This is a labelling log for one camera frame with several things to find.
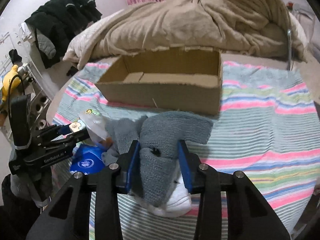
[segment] striped tablecloth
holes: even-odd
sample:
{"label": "striped tablecloth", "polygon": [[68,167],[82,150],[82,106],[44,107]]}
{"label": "striped tablecloth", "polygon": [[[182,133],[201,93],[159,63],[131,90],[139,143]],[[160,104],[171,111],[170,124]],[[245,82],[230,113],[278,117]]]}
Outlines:
{"label": "striped tablecloth", "polygon": [[[113,119],[138,119],[161,112],[108,103],[93,84],[107,68],[106,64],[88,63],[73,78],[55,115],[56,124],[73,122],[80,111],[88,108]],[[221,111],[212,119],[208,144],[187,142],[189,150],[218,171],[244,171],[291,232],[320,175],[320,123],[299,73],[224,62]],[[63,162],[53,168],[58,187],[70,176],[68,164]],[[227,239],[225,195],[222,200],[222,238]],[[92,194],[92,239],[94,201]],[[192,201],[193,209],[187,215],[160,218],[130,197],[119,195],[124,239],[192,239],[199,196],[193,196]]]}

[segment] metal screw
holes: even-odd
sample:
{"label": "metal screw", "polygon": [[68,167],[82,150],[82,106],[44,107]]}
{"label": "metal screw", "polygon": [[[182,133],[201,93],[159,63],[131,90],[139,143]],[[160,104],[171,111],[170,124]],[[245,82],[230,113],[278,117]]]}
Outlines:
{"label": "metal screw", "polygon": [[244,173],[242,171],[236,171],[236,176],[238,178],[243,178],[244,177]]}
{"label": "metal screw", "polygon": [[73,177],[75,177],[76,179],[81,178],[81,177],[82,177],[82,172],[80,172],[80,171],[75,172],[75,173],[73,174]]}
{"label": "metal screw", "polygon": [[116,169],[118,169],[118,167],[119,167],[119,165],[117,163],[111,163],[109,165],[109,168],[112,169],[112,170],[116,170]]}
{"label": "metal screw", "polygon": [[205,163],[201,163],[201,164],[199,165],[199,168],[200,168],[201,170],[203,170],[203,171],[207,170],[208,167],[209,167],[209,166],[208,166],[207,164],[205,164]]}

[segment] black jacket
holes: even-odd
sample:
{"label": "black jacket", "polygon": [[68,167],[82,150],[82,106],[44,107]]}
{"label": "black jacket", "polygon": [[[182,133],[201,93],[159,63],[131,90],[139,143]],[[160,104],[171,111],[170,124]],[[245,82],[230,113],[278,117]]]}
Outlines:
{"label": "black jacket", "polygon": [[95,0],[50,0],[32,13],[25,22],[35,30],[40,30],[56,49],[52,59],[40,53],[45,68],[58,63],[76,34],[83,31],[89,22],[100,20],[101,15],[96,9]]}

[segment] gray knitted fabric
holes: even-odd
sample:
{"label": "gray knitted fabric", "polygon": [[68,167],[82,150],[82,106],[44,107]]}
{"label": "gray knitted fabric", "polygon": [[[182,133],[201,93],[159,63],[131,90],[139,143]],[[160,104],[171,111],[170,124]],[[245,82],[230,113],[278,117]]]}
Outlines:
{"label": "gray knitted fabric", "polygon": [[[167,201],[178,158],[178,141],[206,144],[213,123],[210,119],[186,112],[165,112],[133,122],[127,118],[111,120],[106,130],[114,144],[102,154],[105,165],[116,162],[116,152],[129,151],[133,140],[140,141],[140,174],[142,188],[133,182],[132,191],[154,207]],[[153,148],[160,155],[152,153]]]}
{"label": "gray knitted fabric", "polygon": [[[206,144],[213,123],[186,112],[165,112],[146,119],[140,133],[140,174],[142,191],[134,192],[154,207],[167,201],[170,182],[178,158],[178,141]],[[151,151],[156,148],[160,156]]]}

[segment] blue package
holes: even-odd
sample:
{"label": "blue package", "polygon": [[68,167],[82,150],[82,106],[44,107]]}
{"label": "blue package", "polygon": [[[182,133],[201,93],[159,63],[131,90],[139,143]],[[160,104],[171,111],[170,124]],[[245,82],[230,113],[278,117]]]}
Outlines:
{"label": "blue package", "polygon": [[105,152],[96,146],[81,144],[73,157],[70,172],[81,171],[84,174],[97,173],[105,165],[101,159],[101,154]]}

